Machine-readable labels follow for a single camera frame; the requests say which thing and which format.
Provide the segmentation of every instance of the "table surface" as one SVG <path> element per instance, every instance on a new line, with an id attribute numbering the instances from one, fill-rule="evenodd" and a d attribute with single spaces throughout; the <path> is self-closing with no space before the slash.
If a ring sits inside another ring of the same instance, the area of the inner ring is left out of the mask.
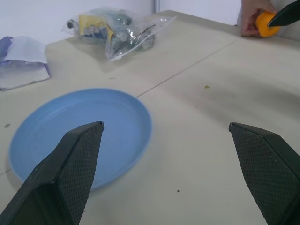
<path id="1" fill-rule="evenodd" d="M 178 18 L 153 49 L 109 62 L 76 38 L 59 41 L 46 48 L 50 80 L 0 92 L 0 211 L 21 186 L 7 158 L 24 119 L 65 93 L 113 88 L 147 106 L 153 138 L 134 168 L 90 194 L 82 225 L 266 224 L 228 126 L 270 130 L 300 153 L 300 44 L 244 39 L 237 27 L 163 14 Z"/>

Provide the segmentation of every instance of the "hand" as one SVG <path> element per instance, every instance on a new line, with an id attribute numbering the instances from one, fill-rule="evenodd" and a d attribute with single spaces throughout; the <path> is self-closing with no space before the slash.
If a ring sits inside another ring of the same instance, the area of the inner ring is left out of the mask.
<path id="1" fill-rule="evenodd" d="M 276 9 L 270 0 L 242 0 L 242 25 L 241 35 L 260 37 L 255 21 L 261 10 L 276 13 Z"/>

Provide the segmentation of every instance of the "white wall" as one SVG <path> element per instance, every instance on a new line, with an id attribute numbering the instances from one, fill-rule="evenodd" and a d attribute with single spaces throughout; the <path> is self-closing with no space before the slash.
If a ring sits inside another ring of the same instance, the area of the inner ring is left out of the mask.
<path id="1" fill-rule="evenodd" d="M 0 38 L 30 36 L 45 44 L 65 39 L 63 24 L 92 8 L 109 6 L 149 15 L 152 0 L 0 0 Z"/>
<path id="2" fill-rule="evenodd" d="M 174 10 L 235 25 L 241 0 L 160 0 L 160 11 Z"/>

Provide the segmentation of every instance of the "orange object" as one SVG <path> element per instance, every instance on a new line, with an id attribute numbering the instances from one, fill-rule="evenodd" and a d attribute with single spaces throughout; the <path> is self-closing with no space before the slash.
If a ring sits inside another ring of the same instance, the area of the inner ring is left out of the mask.
<path id="1" fill-rule="evenodd" d="M 268 23 L 274 16 L 274 13 L 263 12 L 256 19 L 255 25 L 263 38 L 270 37 L 280 30 L 280 27 L 268 27 Z"/>

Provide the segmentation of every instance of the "purple and white bag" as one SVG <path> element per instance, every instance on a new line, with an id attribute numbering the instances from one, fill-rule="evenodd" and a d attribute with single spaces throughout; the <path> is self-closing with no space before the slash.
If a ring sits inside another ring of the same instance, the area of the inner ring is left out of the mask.
<path id="1" fill-rule="evenodd" d="M 4 37 L 0 40 L 0 90 L 49 78 L 43 43 L 30 37 Z"/>

